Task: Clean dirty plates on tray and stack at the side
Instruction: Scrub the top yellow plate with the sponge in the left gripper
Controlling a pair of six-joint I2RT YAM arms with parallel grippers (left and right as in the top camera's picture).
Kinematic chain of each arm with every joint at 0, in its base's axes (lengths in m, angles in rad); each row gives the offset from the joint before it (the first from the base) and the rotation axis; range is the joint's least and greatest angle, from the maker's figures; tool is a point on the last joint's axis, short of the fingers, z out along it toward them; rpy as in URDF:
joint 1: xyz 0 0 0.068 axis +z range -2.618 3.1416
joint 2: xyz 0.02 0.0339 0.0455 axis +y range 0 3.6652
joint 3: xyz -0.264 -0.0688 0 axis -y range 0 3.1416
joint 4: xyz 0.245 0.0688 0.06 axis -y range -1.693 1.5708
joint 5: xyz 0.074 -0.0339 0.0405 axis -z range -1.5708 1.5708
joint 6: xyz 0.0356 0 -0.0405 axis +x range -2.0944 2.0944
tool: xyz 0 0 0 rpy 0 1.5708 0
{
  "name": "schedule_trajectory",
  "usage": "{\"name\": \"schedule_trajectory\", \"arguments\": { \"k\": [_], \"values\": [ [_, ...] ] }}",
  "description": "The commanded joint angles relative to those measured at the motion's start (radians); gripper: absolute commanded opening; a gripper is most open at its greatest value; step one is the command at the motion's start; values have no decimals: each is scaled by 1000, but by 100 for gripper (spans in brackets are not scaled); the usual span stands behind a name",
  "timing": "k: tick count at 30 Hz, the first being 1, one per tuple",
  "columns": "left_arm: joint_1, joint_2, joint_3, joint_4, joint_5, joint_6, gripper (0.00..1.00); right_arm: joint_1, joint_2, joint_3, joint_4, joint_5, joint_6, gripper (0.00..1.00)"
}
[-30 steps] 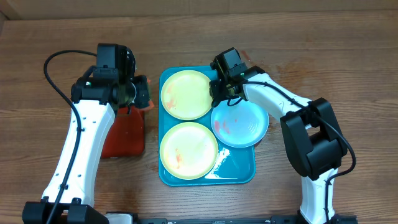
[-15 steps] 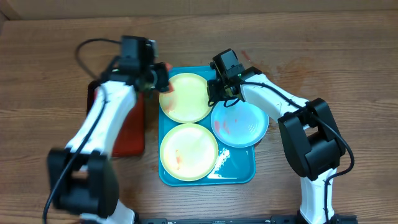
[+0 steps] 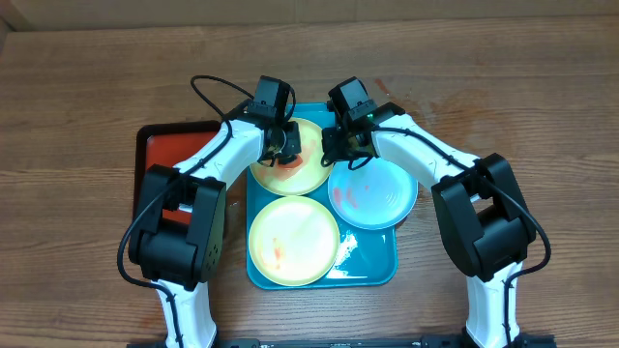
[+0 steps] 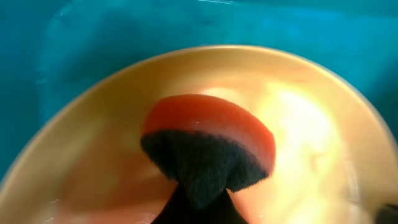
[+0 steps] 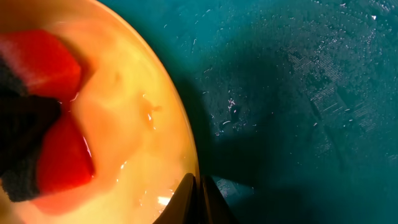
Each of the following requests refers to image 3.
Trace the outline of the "orange sponge with dark scourer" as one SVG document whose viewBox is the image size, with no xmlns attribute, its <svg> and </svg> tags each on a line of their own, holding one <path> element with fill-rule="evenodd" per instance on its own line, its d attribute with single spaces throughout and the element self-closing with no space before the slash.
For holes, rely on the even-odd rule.
<svg viewBox="0 0 619 348">
<path fill-rule="evenodd" d="M 278 168 L 291 170 L 300 167 L 303 164 L 303 158 L 300 155 L 291 155 L 278 158 Z"/>
</svg>

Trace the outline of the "light blue plate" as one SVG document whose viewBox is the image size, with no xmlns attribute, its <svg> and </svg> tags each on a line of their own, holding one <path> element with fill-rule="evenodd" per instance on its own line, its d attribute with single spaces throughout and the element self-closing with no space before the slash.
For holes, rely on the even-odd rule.
<svg viewBox="0 0 619 348">
<path fill-rule="evenodd" d="M 361 229 L 394 227 L 412 211 L 419 184 L 399 166 L 372 159 L 350 170 L 346 162 L 334 165 L 328 180 L 328 196 L 345 222 Z"/>
</svg>

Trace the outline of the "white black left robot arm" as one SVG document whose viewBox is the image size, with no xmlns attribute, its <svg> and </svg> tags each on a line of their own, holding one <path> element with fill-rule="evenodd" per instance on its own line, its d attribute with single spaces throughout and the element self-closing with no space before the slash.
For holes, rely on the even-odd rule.
<svg viewBox="0 0 619 348">
<path fill-rule="evenodd" d="M 187 160 L 147 165 L 150 137 L 205 132 L 213 138 Z M 161 347 L 214 345 L 207 282 L 221 258 L 226 191 L 251 164 L 300 152 L 294 121 L 202 121 L 138 131 L 133 221 L 119 244 L 117 268 L 125 281 L 159 295 L 167 328 Z"/>
</svg>

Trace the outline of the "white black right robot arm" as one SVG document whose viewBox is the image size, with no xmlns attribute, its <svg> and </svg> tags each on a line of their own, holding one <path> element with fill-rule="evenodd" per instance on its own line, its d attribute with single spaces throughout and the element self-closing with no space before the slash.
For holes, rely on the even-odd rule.
<svg viewBox="0 0 619 348">
<path fill-rule="evenodd" d="M 427 188 L 443 247 L 467 277 L 467 336 L 478 347 L 515 346 L 517 280 L 537 231 L 509 163 L 453 148 L 392 102 L 327 109 L 335 124 L 323 131 L 324 163 L 383 159 Z"/>
</svg>

